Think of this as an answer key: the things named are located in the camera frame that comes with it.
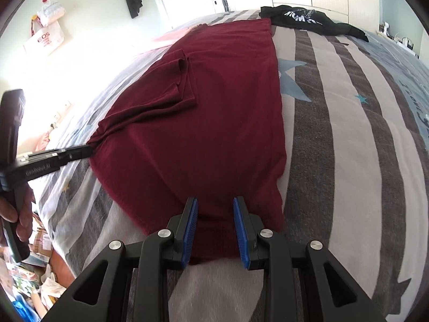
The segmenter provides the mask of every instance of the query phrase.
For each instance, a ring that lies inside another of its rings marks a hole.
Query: screw
[[[265,238],[271,238],[273,236],[273,232],[270,229],[262,229],[260,235]]]
[[[159,237],[168,237],[171,235],[171,231],[168,229],[162,229],[158,231],[158,236]]]
[[[112,241],[112,242],[109,243],[109,248],[113,249],[113,250],[119,249],[121,246],[122,246],[122,244],[121,244],[120,241],[116,241],[115,240],[115,241]]]
[[[319,251],[322,249],[323,244],[320,241],[313,240],[310,242],[310,247],[312,247],[312,249],[315,249],[316,251]]]

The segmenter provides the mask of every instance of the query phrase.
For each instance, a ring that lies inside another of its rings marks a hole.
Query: black hoodie
[[[261,18],[271,18],[271,24],[279,27],[305,29],[320,35],[350,35],[368,42],[365,33],[347,23],[334,23],[327,15],[317,10],[281,5],[261,7]]]

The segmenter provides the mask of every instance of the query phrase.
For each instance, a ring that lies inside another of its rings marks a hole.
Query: blue gripper pad
[[[248,269],[250,267],[250,256],[249,256],[249,243],[247,240],[247,233],[243,222],[243,216],[241,214],[239,201],[234,198],[234,223],[235,232],[237,232],[237,240],[239,243],[240,257],[244,267]]]
[[[189,213],[185,234],[183,236],[182,268],[189,263],[192,242],[194,241],[195,230],[197,229],[198,201],[195,198]]]

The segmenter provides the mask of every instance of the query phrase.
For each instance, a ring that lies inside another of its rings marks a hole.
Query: red sweater
[[[146,233],[197,196],[193,262],[238,256],[232,200],[281,231],[286,163],[269,19],[201,25],[114,103],[89,140],[103,187]]]

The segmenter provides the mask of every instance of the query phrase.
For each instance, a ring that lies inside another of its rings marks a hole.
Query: bed sheet
[[[206,16],[180,28],[256,19]],[[376,35],[273,27],[285,147],[278,180],[284,234],[321,240],[391,321],[404,321],[429,285],[429,70]],[[117,96],[165,49],[140,55],[48,148],[85,143]],[[111,240],[144,239],[85,160],[35,181],[39,214],[74,274]],[[262,272],[222,259],[169,272],[171,321],[263,321]]]

